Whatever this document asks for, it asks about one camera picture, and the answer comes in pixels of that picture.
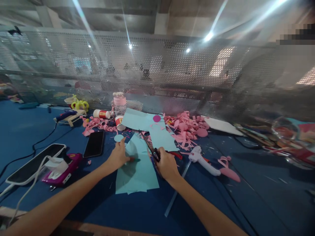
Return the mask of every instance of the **hand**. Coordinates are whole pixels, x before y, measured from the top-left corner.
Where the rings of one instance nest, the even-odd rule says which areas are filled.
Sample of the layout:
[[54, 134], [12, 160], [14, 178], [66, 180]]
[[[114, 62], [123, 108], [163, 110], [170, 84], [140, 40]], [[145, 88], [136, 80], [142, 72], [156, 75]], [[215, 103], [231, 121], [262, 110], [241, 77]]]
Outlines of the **hand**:
[[116, 143], [111, 155], [103, 165], [108, 165], [112, 172], [122, 167], [127, 161], [130, 161], [130, 157], [125, 154], [125, 139], [124, 137], [120, 142]]
[[158, 150], [160, 152], [161, 160], [160, 162], [156, 162], [156, 166], [162, 177], [167, 182], [180, 177], [174, 156], [167, 153], [163, 147], [160, 147]]

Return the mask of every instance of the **scissor blade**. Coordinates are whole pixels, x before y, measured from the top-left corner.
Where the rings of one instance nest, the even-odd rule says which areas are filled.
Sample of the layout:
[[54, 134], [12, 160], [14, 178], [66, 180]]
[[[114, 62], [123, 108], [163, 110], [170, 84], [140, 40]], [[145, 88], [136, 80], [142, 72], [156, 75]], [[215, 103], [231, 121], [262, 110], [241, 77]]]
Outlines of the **scissor blade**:
[[141, 133], [141, 131], [140, 131], [140, 134], [142, 135], [145, 143], [147, 144], [148, 148], [150, 149], [150, 151], [151, 151], [151, 153], [153, 155], [153, 153], [154, 153], [153, 147], [150, 145], [150, 143], [147, 141], [146, 137]]

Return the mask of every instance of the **blue glue gun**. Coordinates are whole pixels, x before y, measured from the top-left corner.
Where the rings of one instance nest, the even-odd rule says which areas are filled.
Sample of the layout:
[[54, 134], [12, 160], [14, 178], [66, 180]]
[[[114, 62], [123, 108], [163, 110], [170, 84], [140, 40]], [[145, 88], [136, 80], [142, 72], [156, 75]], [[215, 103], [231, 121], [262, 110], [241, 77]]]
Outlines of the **blue glue gun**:
[[77, 114], [76, 111], [74, 111], [74, 110], [67, 110], [65, 113], [60, 114], [59, 116], [55, 117], [54, 120], [56, 122], [59, 122], [59, 121], [61, 121], [63, 119], [66, 119], [67, 117], [75, 115], [75, 114]]

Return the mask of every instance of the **scissors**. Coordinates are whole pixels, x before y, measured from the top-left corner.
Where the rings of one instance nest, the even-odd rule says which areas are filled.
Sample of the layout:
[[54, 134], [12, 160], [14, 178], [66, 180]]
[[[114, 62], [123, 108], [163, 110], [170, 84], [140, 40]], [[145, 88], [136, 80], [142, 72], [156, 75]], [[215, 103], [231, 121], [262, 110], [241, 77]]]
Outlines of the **scissors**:
[[[157, 171], [157, 173], [159, 173], [159, 175], [161, 176], [161, 174], [160, 174], [160, 172], [158, 171], [158, 169], [157, 169], [157, 167], [156, 167], [156, 165], [155, 165], [155, 162], [154, 162], [154, 160], [153, 160], [153, 158], [154, 158], [156, 162], [160, 162], [160, 160], [161, 160], [161, 155], [160, 155], [158, 149], [157, 149], [157, 148], [153, 148], [152, 144], [150, 144], [150, 143], [148, 142], [147, 138], [146, 138], [142, 133], [141, 133], [141, 135], [142, 135], [143, 139], [145, 140], [145, 142], [146, 142], [146, 144], [147, 144], [149, 150], [151, 151], [151, 157], [150, 157], [150, 158], [151, 158], [151, 161], [152, 161], [152, 163], [153, 163], [153, 165], [154, 165], [154, 168], [155, 168], [155, 170]], [[177, 152], [177, 151], [166, 151], [166, 152], [167, 152], [167, 153], [170, 153], [170, 154], [172, 154], [172, 155], [174, 155], [174, 157], [177, 157], [177, 158], [175, 158], [176, 164], [177, 164], [177, 166], [178, 166], [178, 171], [181, 172], [181, 169], [182, 169], [182, 167], [183, 167], [183, 160], [182, 160], [182, 159], [183, 159], [183, 156], [182, 156], [179, 152]]]
[[161, 156], [160, 153], [158, 152], [157, 148], [153, 148], [153, 146], [148, 142], [147, 138], [141, 133], [139, 130], [140, 134], [142, 135], [143, 139], [145, 140], [145, 143], [147, 144], [149, 150], [151, 151], [152, 157], [157, 161], [160, 162]]

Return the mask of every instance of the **table surface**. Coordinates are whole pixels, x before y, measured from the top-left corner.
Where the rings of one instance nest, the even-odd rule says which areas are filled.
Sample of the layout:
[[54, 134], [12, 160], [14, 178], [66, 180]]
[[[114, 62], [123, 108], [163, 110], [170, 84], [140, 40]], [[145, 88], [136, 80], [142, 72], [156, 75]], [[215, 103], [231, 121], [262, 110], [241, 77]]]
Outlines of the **table surface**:
[[[10, 101], [0, 102], [1, 112], [5, 114], [0, 133], [1, 167], [11, 160], [31, 154], [32, 145], [52, 131], [55, 126], [53, 118], [63, 112], [55, 108], [48, 113], [46, 108], [19, 110], [18, 107], [18, 104]], [[36, 145], [36, 153], [52, 143], [67, 145], [68, 153], [83, 153], [88, 138], [83, 136], [81, 124], [81, 121], [74, 123], [74, 128], [58, 125], [47, 140]], [[106, 133], [103, 155], [91, 158], [90, 166], [88, 160], [84, 160], [67, 185], [107, 160], [115, 146], [115, 135]], [[230, 167], [239, 172], [241, 182], [225, 176], [214, 177], [198, 163], [192, 163], [185, 179], [249, 235], [255, 235], [255, 231], [259, 235], [313, 235], [315, 209], [313, 198], [307, 190], [314, 186], [314, 171], [301, 170], [264, 150], [245, 148], [232, 135], [219, 131], [212, 130], [208, 137], [199, 138], [197, 143], [214, 167], [220, 167], [218, 158], [230, 155], [233, 164]], [[30, 159], [9, 165], [0, 182]], [[188, 162], [187, 155], [184, 155], [184, 160]], [[116, 195], [116, 175], [117, 172], [114, 172], [101, 180], [66, 219], [160, 235], [207, 235], [195, 213], [180, 196], [176, 198], [168, 218], [164, 216], [174, 193], [166, 181], [158, 179], [160, 188], [148, 190], [147, 193]], [[7, 186], [7, 183], [3, 183], [0, 191]], [[0, 199], [0, 205], [15, 208], [29, 186], [14, 187]], [[20, 210], [29, 211], [61, 190], [58, 188], [50, 192], [48, 185], [37, 182], [21, 202]]]

